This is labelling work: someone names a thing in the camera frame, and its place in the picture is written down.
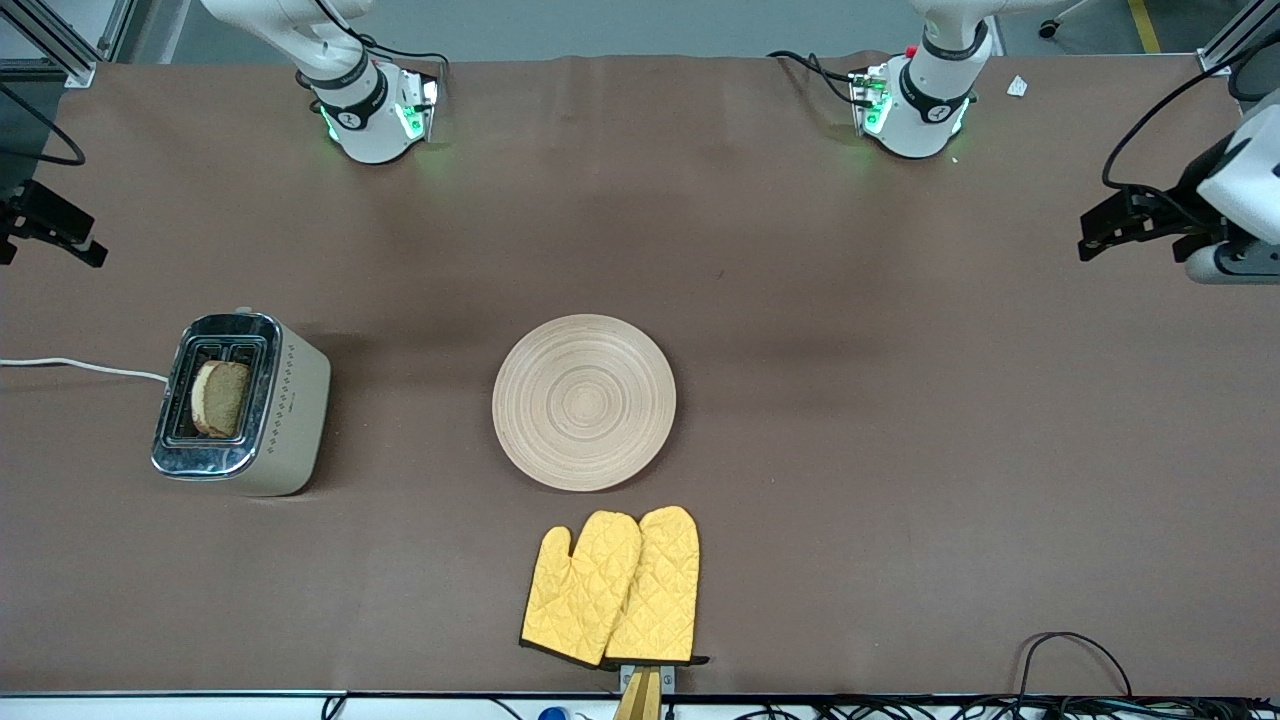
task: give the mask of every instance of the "toaster slot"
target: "toaster slot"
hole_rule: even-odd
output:
[[[250,370],[256,370],[253,364],[257,360],[257,346],[256,345],[234,345],[232,351],[227,356],[232,363],[239,363],[241,365],[248,365]]]
[[[205,437],[191,420],[191,383],[200,373],[200,368],[209,360],[221,360],[225,347],[219,342],[202,342],[191,352],[191,361],[184,363],[180,375],[175,378],[173,388],[174,402],[169,416],[168,436],[175,439],[195,439]]]

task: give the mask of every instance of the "gray floor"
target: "gray floor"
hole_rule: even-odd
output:
[[[1221,28],[1243,0],[1146,0],[1161,50],[1190,51]],[[136,63],[284,63],[266,44],[214,19],[201,0],[145,0],[122,58]],[[1046,41],[1042,20],[1069,5],[1000,19],[1009,55],[1142,53],[1128,0],[1097,0]],[[380,0],[353,23],[380,42],[434,50],[460,61],[538,60],[562,55],[682,54],[759,56],[772,50],[824,56],[863,49],[897,51],[919,40],[920,19],[905,0],[544,0],[539,4]],[[1280,47],[1258,58],[1249,87],[1280,85]],[[56,83],[17,83],[46,113]],[[6,147],[38,151],[46,133],[0,97]],[[32,163],[0,155],[0,187],[29,177]]]
[[[445,3],[381,0],[352,23],[379,42],[453,60],[543,60],[563,55],[760,56],[794,49],[845,55],[916,42],[920,19],[901,0],[648,0]],[[275,63],[279,54],[192,3],[174,63]]]

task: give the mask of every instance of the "yellow floor line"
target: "yellow floor line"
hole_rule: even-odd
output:
[[[1129,13],[1133,15],[1133,24],[1138,26],[1142,51],[1160,53],[1160,41],[1156,40],[1156,28],[1151,24],[1151,15],[1147,14],[1147,4],[1143,0],[1129,0]]]

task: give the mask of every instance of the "small paper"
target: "small paper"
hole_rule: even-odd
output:
[[[1027,95],[1027,81],[1023,79],[1023,76],[1014,76],[1014,82],[1009,83],[1009,90],[1006,92],[1014,97]]]

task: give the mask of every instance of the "white cable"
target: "white cable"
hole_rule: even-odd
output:
[[[38,357],[36,360],[0,359],[0,365],[9,365],[13,368],[38,368],[41,365],[72,365],[76,368],[83,368],[86,370],[95,370],[97,373],[111,373],[113,375],[129,375],[131,378],[147,378],[148,380],[160,380],[165,384],[169,384],[169,378],[164,375],[157,375],[155,373],[143,373],[142,370],[122,370],[119,368],[108,368],[105,365],[95,365],[92,363],[81,363],[79,360],[72,360],[69,357]]]

